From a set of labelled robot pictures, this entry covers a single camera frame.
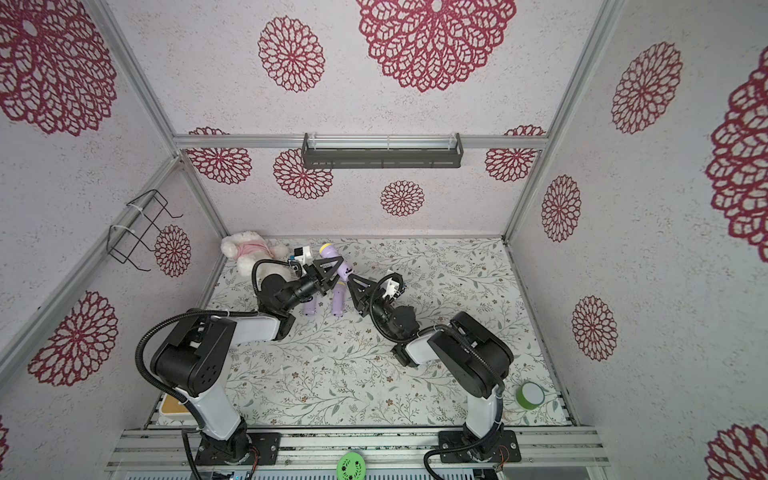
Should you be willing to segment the green tape roll front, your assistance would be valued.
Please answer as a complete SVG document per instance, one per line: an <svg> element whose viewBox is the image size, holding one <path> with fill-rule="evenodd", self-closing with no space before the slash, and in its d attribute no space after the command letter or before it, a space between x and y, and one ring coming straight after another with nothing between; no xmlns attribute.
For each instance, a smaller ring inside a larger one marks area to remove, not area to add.
<svg viewBox="0 0 768 480"><path fill-rule="evenodd" d="M357 452L345 453L337 462L337 480L364 480L366 476L366 463Z"/></svg>

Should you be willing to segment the white plush teddy bear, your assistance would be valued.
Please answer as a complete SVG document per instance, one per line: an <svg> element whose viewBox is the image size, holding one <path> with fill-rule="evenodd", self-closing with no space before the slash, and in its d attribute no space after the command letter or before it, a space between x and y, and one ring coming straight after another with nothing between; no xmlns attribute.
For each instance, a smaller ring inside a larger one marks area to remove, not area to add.
<svg viewBox="0 0 768 480"><path fill-rule="evenodd" d="M284 244L270 246L255 231L245 231L226 236L221 240L221 253L236 263L237 272L249 278L257 261L264 259L284 260L290 249Z"/></svg>

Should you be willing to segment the green tape roll right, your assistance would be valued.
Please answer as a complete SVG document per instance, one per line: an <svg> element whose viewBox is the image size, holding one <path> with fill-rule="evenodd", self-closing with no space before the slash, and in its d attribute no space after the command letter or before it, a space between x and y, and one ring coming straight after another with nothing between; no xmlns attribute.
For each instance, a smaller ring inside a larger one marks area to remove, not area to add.
<svg viewBox="0 0 768 480"><path fill-rule="evenodd" d="M542 386L532 381L525 381L515 391L518 405L525 410L535 410L546 401L546 392Z"/></svg>

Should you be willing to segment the green tape roll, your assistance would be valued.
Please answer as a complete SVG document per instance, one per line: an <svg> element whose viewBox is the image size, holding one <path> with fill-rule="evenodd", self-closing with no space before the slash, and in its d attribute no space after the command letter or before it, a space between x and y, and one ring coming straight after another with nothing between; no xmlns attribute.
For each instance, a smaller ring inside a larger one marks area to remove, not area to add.
<svg viewBox="0 0 768 480"><path fill-rule="evenodd" d="M518 405L525 410L535 410L546 401L546 392L542 386L532 381L525 381L515 391Z"/></svg>
<svg viewBox="0 0 768 480"><path fill-rule="evenodd" d="M357 452L345 453L337 462L337 480L364 480L366 476L366 463Z"/></svg>

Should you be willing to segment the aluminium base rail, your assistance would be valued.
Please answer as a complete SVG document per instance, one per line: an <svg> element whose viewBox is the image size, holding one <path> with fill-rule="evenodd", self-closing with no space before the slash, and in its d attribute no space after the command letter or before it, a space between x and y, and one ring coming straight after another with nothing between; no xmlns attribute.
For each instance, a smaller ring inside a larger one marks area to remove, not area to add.
<svg viewBox="0 0 768 480"><path fill-rule="evenodd" d="M264 470L333 468L347 452L362 455L371 468L421 468L439 435L459 427L252 428L249 435L267 464ZM451 468L608 467L603 442L593 427L507 427L504 445L482 462L467 457ZM188 467L179 429L126 430L104 470L181 471Z"/></svg>

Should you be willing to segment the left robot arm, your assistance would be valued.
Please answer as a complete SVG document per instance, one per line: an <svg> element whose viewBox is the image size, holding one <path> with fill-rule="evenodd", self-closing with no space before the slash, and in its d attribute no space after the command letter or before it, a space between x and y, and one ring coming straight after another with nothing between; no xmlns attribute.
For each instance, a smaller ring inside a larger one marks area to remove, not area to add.
<svg viewBox="0 0 768 480"><path fill-rule="evenodd" d="M252 311L190 309L143 334L134 360L140 376L178 400L197 423L201 446L215 459L243 464L256 454L245 418L225 392L222 375L233 345L284 339L293 309L334 289L341 256L313 260L258 260L251 269L257 301Z"/></svg>

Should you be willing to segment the purple flashlight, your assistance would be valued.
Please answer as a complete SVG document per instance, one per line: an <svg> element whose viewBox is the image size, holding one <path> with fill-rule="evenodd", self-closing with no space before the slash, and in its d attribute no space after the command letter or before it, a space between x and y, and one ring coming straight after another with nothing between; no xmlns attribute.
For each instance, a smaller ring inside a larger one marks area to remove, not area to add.
<svg viewBox="0 0 768 480"><path fill-rule="evenodd" d="M315 298L312 298L309 302L304 303L303 312L307 316L313 316L316 313L317 309L317 301Z"/></svg>
<svg viewBox="0 0 768 480"><path fill-rule="evenodd" d="M331 308L332 314L336 317L341 317L344 314L346 291L344 284L337 284L333 289Z"/></svg>
<svg viewBox="0 0 768 480"><path fill-rule="evenodd" d="M330 268L332 274L336 275L341 283L346 284L349 275L353 272L353 268L347 263L337 248L332 243L326 243L319 248L318 252L323 259L323 267Z"/></svg>

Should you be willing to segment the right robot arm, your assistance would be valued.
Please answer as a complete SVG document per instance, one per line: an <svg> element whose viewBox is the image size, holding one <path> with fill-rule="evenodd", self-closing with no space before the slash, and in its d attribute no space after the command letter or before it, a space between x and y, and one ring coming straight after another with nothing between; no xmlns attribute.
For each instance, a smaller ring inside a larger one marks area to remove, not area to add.
<svg viewBox="0 0 768 480"><path fill-rule="evenodd" d="M440 361L467 393L467 417L457 443L440 444L424 454L424 468L434 479L440 475L430 460L467 454L492 458L504 434L505 379L514 361L511 349L469 313L460 311L447 324L420 326L412 306L396 306L405 291L403 277L391 272L378 281L349 274L347 280L355 310L368 317L376 331L393 344L391 353L405 367Z"/></svg>

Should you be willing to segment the black wall shelf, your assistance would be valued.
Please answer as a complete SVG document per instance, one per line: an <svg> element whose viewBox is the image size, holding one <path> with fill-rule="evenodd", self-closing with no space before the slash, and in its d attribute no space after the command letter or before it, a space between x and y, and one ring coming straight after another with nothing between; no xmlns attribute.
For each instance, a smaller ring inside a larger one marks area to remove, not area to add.
<svg viewBox="0 0 768 480"><path fill-rule="evenodd" d="M300 158L305 168L318 169L457 169L461 166L464 146L458 134L422 145L414 140L383 142L349 140L322 142L305 134Z"/></svg>

